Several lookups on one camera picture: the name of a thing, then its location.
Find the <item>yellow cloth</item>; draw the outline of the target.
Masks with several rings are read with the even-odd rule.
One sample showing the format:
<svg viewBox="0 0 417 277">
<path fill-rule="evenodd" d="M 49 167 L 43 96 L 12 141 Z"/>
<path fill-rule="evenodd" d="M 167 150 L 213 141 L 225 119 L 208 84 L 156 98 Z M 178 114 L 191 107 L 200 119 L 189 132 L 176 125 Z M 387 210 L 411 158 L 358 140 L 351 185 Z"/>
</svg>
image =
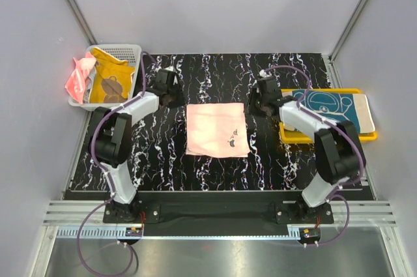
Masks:
<svg viewBox="0 0 417 277">
<path fill-rule="evenodd" d="M 128 100 L 136 71 L 127 60 L 118 60 L 108 52 L 94 47 L 91 54 L 96 58 L 96 76 L 89 102 L 92 104 L 121 103 Z"/>
</svg>

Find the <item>peach towel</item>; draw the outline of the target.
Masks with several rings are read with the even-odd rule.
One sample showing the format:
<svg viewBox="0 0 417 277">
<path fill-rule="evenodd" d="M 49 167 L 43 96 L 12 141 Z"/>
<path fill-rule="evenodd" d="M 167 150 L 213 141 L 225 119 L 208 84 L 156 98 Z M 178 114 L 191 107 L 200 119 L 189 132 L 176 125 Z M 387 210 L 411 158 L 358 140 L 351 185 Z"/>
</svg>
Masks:
<svg viewBox="0 0 417 277">
<path fill-rule="evenodd" d="M 244 104 L 188 104 L 186 154 L 213 158 L 247 157 L 250 152 Z"/>
</svg>

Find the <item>teal beige Doraemon towel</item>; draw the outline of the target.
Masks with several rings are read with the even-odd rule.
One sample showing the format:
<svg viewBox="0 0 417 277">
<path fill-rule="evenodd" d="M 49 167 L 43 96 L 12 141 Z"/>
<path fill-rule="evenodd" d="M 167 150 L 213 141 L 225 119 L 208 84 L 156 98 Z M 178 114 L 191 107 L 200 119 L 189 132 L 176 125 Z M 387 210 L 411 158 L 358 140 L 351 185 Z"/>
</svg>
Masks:
<svg viewBox="0 0 417 277">
<path fill-rule="evenodd" d="M 283 96 L 302 100 L 299 104 L 297 101 L 286 103 L 280 110 L 280 121 L 286 129 L 300 131 L 309 138 L 320 129 L 328 129 L 328 123 L 343 121 L 350 121 L 358 134 L 375 131 L 365 94 L 296 89 L 284 92 Z"/>
</svg>

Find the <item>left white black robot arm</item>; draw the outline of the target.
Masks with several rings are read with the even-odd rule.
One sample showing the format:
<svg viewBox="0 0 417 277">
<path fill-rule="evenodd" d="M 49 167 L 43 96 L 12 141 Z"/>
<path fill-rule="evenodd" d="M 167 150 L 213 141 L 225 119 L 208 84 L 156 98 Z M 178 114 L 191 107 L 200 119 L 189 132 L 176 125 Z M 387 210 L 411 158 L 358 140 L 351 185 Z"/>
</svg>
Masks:
<svg viewBox="0 0 417 277">
<path fill-rule="evenodd" d="M 179 73 L 169 66 L 157 71 L 144 92 L 113 108 L 98 107 L 93 111 L 87 132 L 88 151 L 109 186 L 106 222 L 134 222 L 145 218 L 128 169 L 133 126 L 160 108 L 183 105 Z"/>
</svg>

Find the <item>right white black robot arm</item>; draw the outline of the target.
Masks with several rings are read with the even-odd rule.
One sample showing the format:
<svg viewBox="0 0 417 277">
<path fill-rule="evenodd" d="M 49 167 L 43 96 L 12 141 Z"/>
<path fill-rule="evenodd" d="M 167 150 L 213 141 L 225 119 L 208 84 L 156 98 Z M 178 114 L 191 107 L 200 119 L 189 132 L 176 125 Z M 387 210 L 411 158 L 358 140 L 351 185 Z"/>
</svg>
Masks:
<svg viewBox="0 0 417 277">
<path fill-rule="evenodd" d="M 353 123 L 333 121 L 305 107 L 300 99 L 283 96 L 272 76 L 257 80 L 252 87 L 248 111 L 288 124 L 314 143 L 317 173 L 295 203 L 284 208 L 290 220 L 314 221 L 344 184 L 363 173 L 366 159 Z"/>
</svg>

